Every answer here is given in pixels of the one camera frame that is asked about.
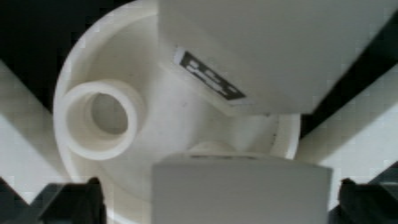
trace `white surface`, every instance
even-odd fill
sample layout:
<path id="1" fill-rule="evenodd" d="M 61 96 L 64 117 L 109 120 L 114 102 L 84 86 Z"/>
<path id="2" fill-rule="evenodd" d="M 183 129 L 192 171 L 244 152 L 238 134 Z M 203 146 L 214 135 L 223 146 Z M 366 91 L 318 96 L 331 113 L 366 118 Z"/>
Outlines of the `white surface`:
<path id="1" fill-rule="evenodd" d="M 398 160 L 398 67 L 381 77 L 301 141 L 297 160 L 334 169 L 333 208 L 342 179 L 366 183 Z"/>
<path id="2" fill-rule="evenodd" d="M 107 108 L 95 107 L 95 102 L 103 101 L 103 98 L 98 98 L 102 94 L 119 102 L 127 114 L 127 129 L 121 133 L 103 131 L 96 124 L 95 109 L 107 111 L 111 114 L 109 120 L 112 121 L 119 115 L 112 104 L 105 105 Z M 135 89 L 114 79 L 80 84 L 63 98 L 59 111 L 63 144 L 87 159 L 112 159 L 132 147 L 144 123 L 144 102 Z"/>
<path id="3" fill-rule="evenodd" d="M 157 66 L 157 31 L 157 5 L 137 1 L 89 29 L 66 60 L 55 92 L 55 136 L 68 172 L 79 182 L 100 177 L 109 214 L 123 224 L 150 223 L 151 166 L 171 153 L 208 141 L 226 142 L 238 151 L 276 153 L 276 133 L 292 136 L 283 146 L 290 149 L 297 144 L 294 136 L 299 138 L 299 116 L 286 120 L 278 116 L 228 117 L 171 71 Z M 63 144 L 59 103 L 80 83 L 107 78 L 137 89 L 148 117 L 132 148 L 114 159 L 93 161 Z"/>
<path id="4" fill-rule="evenodd" d="M 326 224 L 331 170 L 265 154 L 180 153 L 155 166 L 153 224 Z"/>
<path id="5" fill-rule="evenodd" d="M 32 202 L 48 183 L 70 181 L 52 114 L 0 60 L 0 176 Z"/>
<path id="6" fill-rule="evenodd" d="M 160 1 L 164 66 L 183 47 L 254 102 L 224 111 L 310 113 L 397 11 L 397 0 Z M 187 80 L 196 86 L 198 79 Z"/>

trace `circular opening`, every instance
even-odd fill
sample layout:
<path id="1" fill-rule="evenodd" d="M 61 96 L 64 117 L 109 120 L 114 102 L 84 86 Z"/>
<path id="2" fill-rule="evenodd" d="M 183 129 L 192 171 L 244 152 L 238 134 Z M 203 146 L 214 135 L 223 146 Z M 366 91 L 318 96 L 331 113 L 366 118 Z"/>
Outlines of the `circular opening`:
<path id="1" fill-rule="evenodd" d="M 93 99 L 91 116 L 98 128 L 111 134 L 123 134 L 128 129 L 128 115 L 116 98 L 98 94 Z"/>

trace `round hole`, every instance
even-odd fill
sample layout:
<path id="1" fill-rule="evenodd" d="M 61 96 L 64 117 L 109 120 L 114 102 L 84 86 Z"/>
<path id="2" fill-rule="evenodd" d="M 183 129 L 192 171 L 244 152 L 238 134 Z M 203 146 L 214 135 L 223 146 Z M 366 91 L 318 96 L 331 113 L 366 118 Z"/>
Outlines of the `round hole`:
<path id="1" fill-rule="evenodd" d="M 89 159 L 114 158 L 134 144 L 144 103 L 118 80 L 82 83 L 63 99 L 61 135 L 73 152 Z"/>
<path id="2" fill-rule="evenodd" d="M 121 134 L 128 129 L 128 115 L 116 98 L 98 94 L 93 99 L 91 116 L 98 128 L 111 134 Z"/>

